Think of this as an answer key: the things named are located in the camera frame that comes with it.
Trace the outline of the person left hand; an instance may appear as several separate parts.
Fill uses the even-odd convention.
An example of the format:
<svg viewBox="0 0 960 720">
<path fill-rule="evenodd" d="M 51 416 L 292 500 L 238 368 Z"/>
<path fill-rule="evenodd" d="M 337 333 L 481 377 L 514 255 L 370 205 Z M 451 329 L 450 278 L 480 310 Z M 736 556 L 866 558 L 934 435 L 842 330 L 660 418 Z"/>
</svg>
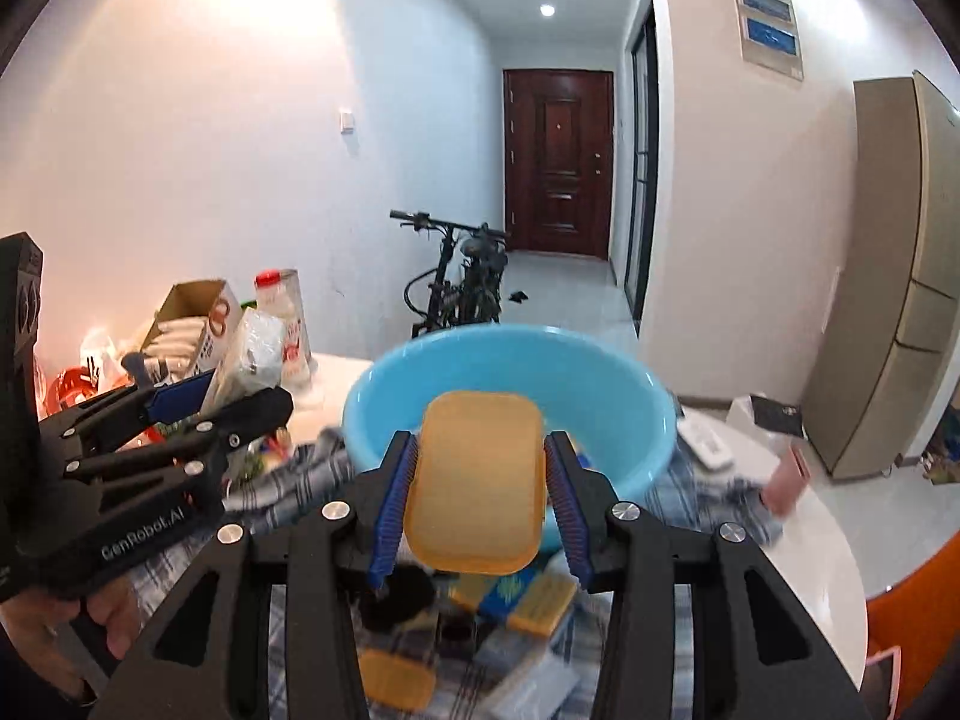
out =
<svg viewBox="0 0 960 720">
<path fill-rule="evenodd" d="M 83 611 L 106 634 L 110 655 L 122 660 L 142 630 L 142 610 L 128 577 L 106 583 L 85 601 L 60 600 L 32 587 L 2 603 L 3 631 L 16 653 L 67 699 L 86 694 L 82 670 L 67 647 L 67 632 Z"/>
</svg>

